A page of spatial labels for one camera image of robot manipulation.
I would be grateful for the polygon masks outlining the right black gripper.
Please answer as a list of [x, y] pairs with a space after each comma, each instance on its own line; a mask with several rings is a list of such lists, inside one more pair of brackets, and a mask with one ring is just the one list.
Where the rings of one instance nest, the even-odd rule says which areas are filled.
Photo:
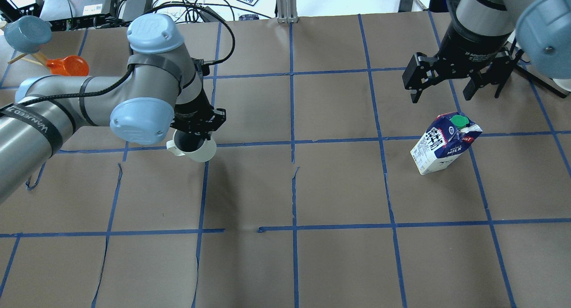
[[494, 98], [499, 98], [513, 71], [510, 52], [500, 52], [509, 34], [484, 36], [450, 25], [434, 56], [414, 53], [402, 83], [410, 91], [412, 103], [418, 103], [422, 92], [430, 86], [450, 79], [470, 78], [463, 97], [470, 101], [476, 92], [489, 84], [496, 85]]

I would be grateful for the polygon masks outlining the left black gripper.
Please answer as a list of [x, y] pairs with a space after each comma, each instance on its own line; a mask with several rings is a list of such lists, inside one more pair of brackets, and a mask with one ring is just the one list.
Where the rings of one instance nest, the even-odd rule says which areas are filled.
[[172, 128], [189, 135], [210, 137], [227, 120], [227, 111], [214, 108], [206, 96], [176, 104]]

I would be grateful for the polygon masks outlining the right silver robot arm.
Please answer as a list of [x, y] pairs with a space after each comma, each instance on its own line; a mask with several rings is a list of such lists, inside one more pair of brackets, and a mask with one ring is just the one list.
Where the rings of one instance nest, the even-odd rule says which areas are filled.
[[438, 52], [416, 52], [402, 82], [413, 103], [445, 80], [465, 79], [466, 100], [489, 84], [498, 97], [522, 56], [570, 95], [570, 0], [441, 0], [451, 16]]

